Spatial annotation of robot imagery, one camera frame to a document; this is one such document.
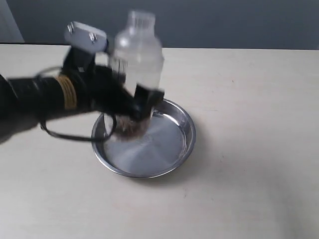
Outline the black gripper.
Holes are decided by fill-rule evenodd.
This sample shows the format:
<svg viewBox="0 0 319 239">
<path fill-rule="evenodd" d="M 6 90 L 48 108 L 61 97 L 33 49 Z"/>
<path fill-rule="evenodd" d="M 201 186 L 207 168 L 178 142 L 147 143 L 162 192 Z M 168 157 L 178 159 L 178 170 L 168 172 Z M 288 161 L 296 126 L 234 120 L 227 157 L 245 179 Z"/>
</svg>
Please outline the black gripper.
<svg viewBox="0 0 319 239">
<path fill-rule="evenodd" d="M 62 75 L 75 89 L 75 110 L 99 111 L 109 115 L 129 116 L 134 120 L 149 118 L 152 109 L 164 99 L 164 91 L 137 84 L 131 96 L 106 66 L 95 64 L 95 54 L 70 47 L 63 61 Z"/>
</svg>

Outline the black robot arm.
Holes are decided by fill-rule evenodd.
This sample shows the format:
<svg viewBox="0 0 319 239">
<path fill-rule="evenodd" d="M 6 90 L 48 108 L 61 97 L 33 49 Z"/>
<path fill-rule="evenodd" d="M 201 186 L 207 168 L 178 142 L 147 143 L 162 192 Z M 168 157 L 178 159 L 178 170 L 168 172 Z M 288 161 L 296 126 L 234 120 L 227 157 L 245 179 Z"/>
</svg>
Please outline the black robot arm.
<svg viewBox="0 0 319 239">
<path fill-rule="evenodd" d="M 163 101 L 164 92 L 137 85 L 131 95 L 124 88 L 124 75 L 98 65 L 95 53 L 71 47 L 56 76 L 1 78 L 0 140 L 40 126 L 55 138 L 105 142 L 116 132 L 120 116 L 141 123 Z M 47 129 L 49 120 L 101 112 L 112 119 L 111 129 L 98 137 L 66 135 Z"/>
</svg>

